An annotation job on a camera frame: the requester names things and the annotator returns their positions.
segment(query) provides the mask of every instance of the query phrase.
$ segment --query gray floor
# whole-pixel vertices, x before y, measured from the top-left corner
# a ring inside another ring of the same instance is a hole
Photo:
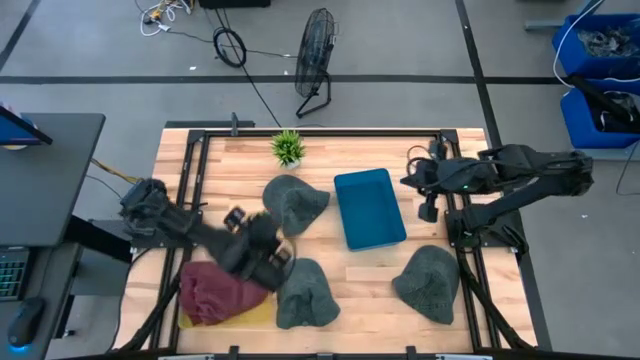
[[[466,0],[486,76],[552,76],[552,33],[526,33],[525,19],[562,18],[581,0]],[[142,6],[153,4],[140,0]],[[0,48],[28,6],[0,3]],[[330,71],[339,75],[473,75],[455,2],[451,0],[273,0],[267,9],[229,10],[247,46],[297,52],[308,14],[326,6],[340,22]],[[609,0],[603,12],[639,12],[634,0]],[[203,12],[178,12],[177,31],[209,39]],[[254,75],[293,74],[291,59],[250,54]],[[133,1],[42,0],[6,66],[6,76],[242,75],[213,58],[210,45],[181,36],[144,38]],[[258,84],[285,126],[484,127],[472,84],[336,83],[326,109],[298,120],[301,99],[291,84]],[[504,143],[539,150],[571,148],[559,85],[490,85]],[[0,85],[0,98],[30,112],[101,112],[107,123],[96,157],[123,172],[151,174],[168,120],[226,120],[235,111],[258,126],[273,122],[249,84]],[[640,246],[633,197],[615,195],[621,163],[596,162],[592,189],[579,198],[553,198],[522,211],[553,348],[558,351],[640,356],[637,299]],[[640,191],[632,164],[624,191]],[[91,170],[119,192],[127,185]],[[76,214],[116,218],[108,190],[85,182]],[[119,299],[80,298],[71,327],[77,337],[54,341],[49,358],[106,350]]]

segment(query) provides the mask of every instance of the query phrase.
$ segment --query blue storage bin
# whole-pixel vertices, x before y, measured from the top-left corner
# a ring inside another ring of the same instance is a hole
[[[623,91],[640,95],[640,81],[621,83],[612,80],[589,80],[589,82],[601,91]],[[620,149],[640,140],[640,134],[598,131],[593,124],[587,99],[578,89],[571,89],[562,98],[560,107],[571,143],[576,149]]]
[[[558,51],[562,37],[578,15],[568,16],[564,25],[553,36],[553,47]],[[562,44],[558,60],[567,75],[577,74],[590,79],[613,77],[634,79],[640,77],[640,58],[636,57],[595,57],[587,53],[584,44],[578,38],[578,29],[605,31],[607,28],[620,27],[640,18],[637,14],[587,15],[571,29]]]
[[[407,238],[387,169],[342,174],[333,181],[349,250],[393,245]]]

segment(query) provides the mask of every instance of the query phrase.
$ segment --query black fan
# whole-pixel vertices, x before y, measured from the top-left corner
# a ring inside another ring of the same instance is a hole
[[[298,118],[323,108],[331,102],[331,76],[327,72],[327,67],[334,39],[333,15],[325,8],[314,10],[309,16],[302,35],[296,65],[296,91],[307,98],[296,111]],[[318,90],[325,80],[327,82],[327,100],[312,109],[302,111],[311,98],[319,95]]]

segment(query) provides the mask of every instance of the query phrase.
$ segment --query white pot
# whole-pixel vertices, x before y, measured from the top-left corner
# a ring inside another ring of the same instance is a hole
[[[296,161],[294,161],[292,163],[289,163],[289,164],[285,165],[284,167],[287,170],[293,170],[293,169],[297,168],[298,166],[300,166],[300,160],[296,160]]]

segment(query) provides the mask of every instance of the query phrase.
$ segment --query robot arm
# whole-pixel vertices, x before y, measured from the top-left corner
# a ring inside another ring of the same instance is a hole
[[[459,222],[461,231],[472,232],[547,196],[582,195],[593,184],[593,160],[579,151],[542,153],[526,145],[506,145],[478,156],[415,161],[416,171],[400,182],[427,198],[421,218],[437,221],[433,209],[438,194],[490,194],[518,188],[491,203],[449,212],[449,219]]]
[[[225,271],[271,291],[285,281],[284,267],[291,255],[278,251],[281,241],[267,213],[245,220],[244,211],[234,208],[224,219],[226,229],[214,228],[197,212],[171,203],[164,183],[153,179],[135,184],[120,204],[132,236],[151,237],[159,231],[186,246],[203,245]]]

